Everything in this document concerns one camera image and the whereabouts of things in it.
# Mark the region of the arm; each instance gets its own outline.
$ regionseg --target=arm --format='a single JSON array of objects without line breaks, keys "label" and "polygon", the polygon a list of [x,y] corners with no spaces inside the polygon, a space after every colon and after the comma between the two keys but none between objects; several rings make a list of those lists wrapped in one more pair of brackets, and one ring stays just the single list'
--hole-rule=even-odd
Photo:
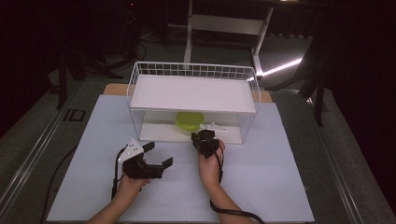
[{"label": "arm", "polygon": [[[224,143],[221,140],[220,147],[225,149]],[[221,160],[221,149],[218,148],[216,153]],[[233,201],[232,198],[230,198],[219,182],[219,165],[215,155],[206,159],[204,155],[198,154],[198,169],[202,184],[204,185],[210,200],[217,208],[241,211],[241,208]],[[222,213],[218,213],[218,216],[221,223],[253,223],[249,217],[240,217]]]},{"label": "arm", "polygon": [[116,223],[120,216],[131,206],[140,189],[149,183],[147,179],[134,180],[124,176],[119,184],[119,188],[114,199],[100,212],[93,216],[87,223],[89,224],[110,224]]}]

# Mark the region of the floor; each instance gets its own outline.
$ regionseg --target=floor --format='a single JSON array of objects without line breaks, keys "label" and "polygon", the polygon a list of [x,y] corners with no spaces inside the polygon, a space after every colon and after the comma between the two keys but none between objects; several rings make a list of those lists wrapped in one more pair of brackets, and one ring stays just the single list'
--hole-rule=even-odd
[{"label": "floor", "polygon": [[[145,61],[181,63],[185,28],[172,27],[171,30],[167,41],[150,32],[144,33],[138,54],[146,55]],[[229,41],[229,36],[216,34],[219,38],[214,41],[209,38],[212,35],[193,34],[192,63],[253,65],[250,47],[255,44],[254,38],[238,36],[237,40]],[[310,41],[301,37],[267,36],[260,53],[263,70],[302,58]],[[261,78],[260,86],[265,89],[291,78],[296,66]],[[114,71],[123,79],[104,77],[91,68],[86,71],[88,75],[83,82],[69,77],[69,100],[63,109],[55,109],[57,95],[45,94],[0,139],[0,190],[4,193],[0,202],[1,223],[47,223],[42,218],[50,210],[72,157],[61,161],[78,144],[98,95],[108,83],[127,82],[132,66]],[[56,84],[58,71],[49,76]],[[326,91],[325,94],[321,128],[312,119],[310,100],[315,101],[315,95],[306,100],[297,93],[303,83],[304,80],[300,80],[271,94],[306,187],[314,223],[396,223],[332,93]],[[82,121],[73,121],[69,119],[68,110],[86,114]],[[60,169],[53,175],[58,165]]]}]

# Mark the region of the white wire basket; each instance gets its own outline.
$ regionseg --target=white wire basket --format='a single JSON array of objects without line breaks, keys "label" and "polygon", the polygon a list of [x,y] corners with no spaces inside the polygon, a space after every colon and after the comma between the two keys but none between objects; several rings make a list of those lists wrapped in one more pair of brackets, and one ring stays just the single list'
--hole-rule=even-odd
[{"label": "white wire basket", "polygon": [[194,112],[204,115],[204,126],[220,127],[215,133],[223,142],[242,144],[261,95],[252,67],[138,62],[127,101],[140,140],[190,142],[191,131],[175,122],[178,113]]}]

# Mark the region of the dark background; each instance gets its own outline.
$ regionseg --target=dark background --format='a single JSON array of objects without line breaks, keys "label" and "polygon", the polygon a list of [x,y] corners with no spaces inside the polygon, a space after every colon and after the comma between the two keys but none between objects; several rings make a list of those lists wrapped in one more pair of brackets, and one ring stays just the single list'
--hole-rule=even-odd
[{"label": "dark background", "polygon": [[[120,37],[136,34],[131,29],[138,29],[139,22],[153,27],[163,38],[168,22],[186,22],[187,1],[132,2],[139,9],[134,15],[125,12],[130,1],[0,3],[0,137],[51,88],[47,74],[58,67],[59,48],[64,41],[103,63],[107,53],[123,54],[134,48]],[[392,56],[396,50],[392,18],[396,7],[390,1],[378,0],[334,4],[343,11],[327,18],[319,12],[276,10],[269,33],[313,36],[301,63],[307,67],[318,64],[332,46],[316,76],[323,77],[325,86],[332,90],[380,188],[396,211],[396,61]],[[210,6],[199,8],[207,10]],[[248,6],[238,9],[251,16]],[[231,7],[218,13],[233,11]]]}]

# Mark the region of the green bowl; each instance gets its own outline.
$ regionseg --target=green bowl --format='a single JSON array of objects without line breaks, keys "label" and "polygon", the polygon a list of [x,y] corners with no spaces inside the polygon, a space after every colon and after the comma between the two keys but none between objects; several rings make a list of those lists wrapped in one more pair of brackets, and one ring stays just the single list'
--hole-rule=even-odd
[{"label": "green bowl", "polygon": [[204,123],[204,114],[199,112],[178,112],[175,124],[180,129],[196,132]]}]

